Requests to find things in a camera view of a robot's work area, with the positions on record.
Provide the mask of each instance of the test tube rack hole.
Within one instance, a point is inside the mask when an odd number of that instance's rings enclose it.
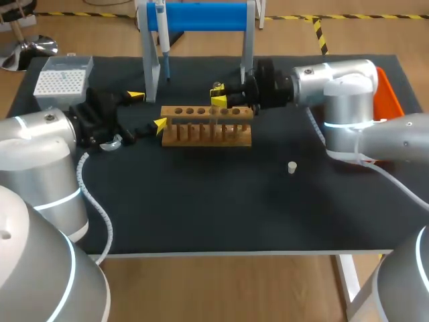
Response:
[[[248,107],[163,106],[163,146],[251,146],[253,111]]]

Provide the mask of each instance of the metal stand frame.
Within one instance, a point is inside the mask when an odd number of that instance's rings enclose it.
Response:
[[[141,43],[143,45],[143,69],[145,73],[146,101],[155,102],[160,79],[161,65],[156,54],[155,41],[147,23],[147,1],[139,4],[137,10]]]
[[[137,15],[143,45],[143,68],[145,74],[146,101],[155,102],[160,79],[160,61],[156,53],[154,38],[149,30],[147,20],[147,3],[143,0],[138,5]],[[253,49],[255,43],[255,0],[247,0],[247,22],[244,31],[243,54],[241,57],[240,73],[244,82],[245,73],[253,70]]]
[[[336,255],[341,286],[346,301],[346,314],[349,322],[367,321],[368,312],[379,313],[380,322],[388,322],[381,307],[378,289],[377,277],[380,264],[374,273],[368,278],[368,281],[361,288],[357,278],[355,263],[352,255]]]
[[[265,5],[267,0],[255,0],[256,1],[256,9],[257,9],[257,17],[259,18],[259,28],[263,29],[263,23],[265,21]]]

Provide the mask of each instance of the yellow marker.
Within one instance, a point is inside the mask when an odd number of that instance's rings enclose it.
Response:
[[[129,96],[131,97],[138,97],[138,96],[142,96],[145,97],[145,93],[140,93],[140,92],[129,92],[127,91],[127,93],[129,94]]]
[[[226,95],[211,97],[211,103],[212,103],[212,105],[217,106],[217,107],[222,107],[222,108],[228,107]]]
[[[156,129],[156,135],[158,135],[162,129],[165,128],[165,126],[167,125],[167,117],[163,118],[163,119],[156,119],[154,121],[154,123],[156,124],[156,126],[158,127]]]

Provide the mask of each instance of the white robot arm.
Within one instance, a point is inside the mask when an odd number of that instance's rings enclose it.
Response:
[[[8,322],[107,322],[103,271],[21,197],[0,186],[0,312]]]

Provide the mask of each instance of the black tabletop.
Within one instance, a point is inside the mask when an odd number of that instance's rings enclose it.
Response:
[[[406,113],[418,102],[395,56],[274,57],[276,68],[368,58],[384,69]],[[9,116],[38,110],[32,97],[45,60],[35,59]],[[90,85],[144,91],[140,58],[95,58]],[[130,129],[160,115],[161,105],[209,105],[215,81],[239,78],[239,58],[171,58],[172,82],[156,104],[121,107]],[[114,227],[112,254],[390,250],[429,216],[378,173],[331,160],[304,110],[262,111],[252,148],[163,148],[160,138],[94,154],[83,178]],[[298,164],[291,176],[287,163]],[[389,171],[429,200],[429,167],[394,162]],[[79,243],[100,254],[106,232],[87,205],[90,228]]]

